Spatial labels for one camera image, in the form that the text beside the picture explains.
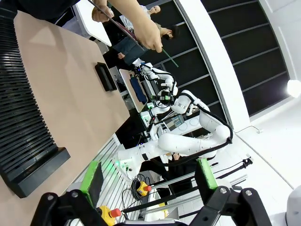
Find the beige tabletop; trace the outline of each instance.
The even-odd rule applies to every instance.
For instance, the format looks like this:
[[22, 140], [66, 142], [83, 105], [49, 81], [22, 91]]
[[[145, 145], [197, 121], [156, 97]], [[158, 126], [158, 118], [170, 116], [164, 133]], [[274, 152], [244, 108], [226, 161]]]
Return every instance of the beige tabletop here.
[[[130, 79], [131, 79], [131, 74], [130, 74], [130, 71], [124, 70], [124, 69], [120, 69], [119, 72], [120, 72], [120, 75], [121, 75], [121, 77], [122, 77], [122, 79], [123, 79], [125, 85], [126, 85], [126, 88], [127, 88], [128, 92], [129, 92], [129, 94], [130, 94], [130, 96], [131, 96], [131, 99], [132, 99], [132, 101], [133, 101], [133, 103], [134, 103], [134, 106], [135, 106], [135, 108], [137, 109], [137, 112], [140, 113], [140, 112], [142, 111], [142, 109], [144, 108], [144, 106], [146, 105], [146, 103], [143, 104], [142, 102], [140, 102], [140, 101], [138, 100], [138, 98], [137, 98], [137, 96], [136, 96], [136, 94], [135, 94], [135, 91], [134, 91], [134, 89], [133, 89], [133, 87], [132, 87], [132, 85], [131, 85], [131, 81], [130, 81]], [[141, 89], [142, 89], [143, 94], [146, 96], [145, 91], [144, 91], [144, 89], [142, 88], [142, 85], [141, 85], [140, 82], [139, 82], [139, 85], [140, 85], [140, 87], [141, 87]]]
[[96, 43], [18, 12], [15, 29], [26, 73], [58, 147], [71, 158], [27, 198], [0, 179], [0, 224], [28, 226], [45, 192], [61, 194], [129, 117], [118, 91], [105, 92], [94, 66]]

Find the blue cloth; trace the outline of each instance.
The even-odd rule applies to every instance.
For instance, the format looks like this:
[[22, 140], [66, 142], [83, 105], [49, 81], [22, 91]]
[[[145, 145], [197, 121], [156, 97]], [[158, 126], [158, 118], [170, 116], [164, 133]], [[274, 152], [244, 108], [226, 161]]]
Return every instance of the blue cloth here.
[[143, 47], [144, 50], [142, 50], [130, 37], [125, 37], [122, 41], [113, 46], [113, 49], [125, 55], [123, 60], [127, 65], [131, 65], [148, 50], [146, 47]]
[[130, 79], [130, 82], [131, 82], [131, 85], [132, 85], [132, 87], [133, 87], [133, 89], [134, 89], [134, 91], [135, 91], [135, 94], [136, 94], [138, 100], [139, 100], [140, 102], [142, 102], [143, 104], [146, 104], [147, 98], [146, 98], [146, 96], [144, 95], [144, 93], [143, 93], [143, 91], [142, 91], [142, 89], [141, 89], [141, 86], [139, 85], [139, 82], [138, 82], [137, 78], [133, 78], [133, 77], [132, 77], [132, 78]]

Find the human hand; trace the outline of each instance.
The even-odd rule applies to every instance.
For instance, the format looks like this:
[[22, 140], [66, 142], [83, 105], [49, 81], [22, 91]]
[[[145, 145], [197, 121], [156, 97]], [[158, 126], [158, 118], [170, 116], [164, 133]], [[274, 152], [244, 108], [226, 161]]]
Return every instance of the human hand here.
[[[106, 5], [99, 5], [99, 8], [101, 8], [110, 18], [114, 16], [113, 11]], [[96, 7], [94, 7], [94, 9], [92, 10], [92, 19], [96, 22], [102, 23], [109, 21], [108, 17], [101, 11], [99, 11]]]
[[176, 161], [176, 160], [179, 160], [180, 154], [179, 154], [179, 153], [174, 153], [173, 157], [174, 157], [174, 160], [175, 160], [175, 161]]
[[140, 18], [133, 23], [135, 36], [148, 49], [162, 52], [160, 30], [149, 18]]
[[121, 60], [125, 57], [125, 55], [123, 53], [118, 53], [118, 59]]

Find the screw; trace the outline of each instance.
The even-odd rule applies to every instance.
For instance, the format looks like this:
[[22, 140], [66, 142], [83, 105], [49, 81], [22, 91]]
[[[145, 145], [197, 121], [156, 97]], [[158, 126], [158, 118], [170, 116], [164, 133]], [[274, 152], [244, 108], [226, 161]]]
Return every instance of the screw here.
[[53, 196], [52, 195], [49, 195], [48, 197], [47, 197], [47, 199], [50, 201], [50, 200], [53, 200]]
[[227, 190], [226, 190], [225, 188], [222, 187], [222, 188], [220, 189], [220, 192], [221, 192], [222, 194], [225, 194], [225, 193], [227, 193]]
[[76, 198], [79, 194], [77, 192], [72, 192], [71, 195], [72, 195], [73, 198]]
[[246, 195], [250, 196], [250, 195], [252, 195], [252, 192], [250, 190], [246, 190]]

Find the light bulb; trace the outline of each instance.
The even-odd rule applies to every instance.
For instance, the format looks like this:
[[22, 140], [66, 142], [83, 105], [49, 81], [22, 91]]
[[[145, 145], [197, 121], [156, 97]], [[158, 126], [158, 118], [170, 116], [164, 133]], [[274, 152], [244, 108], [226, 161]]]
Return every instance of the light bulb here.
[[297, 98], [301, 94], [301, 81], [289, 80], [287, 82], [287, 92], [294, 98]]

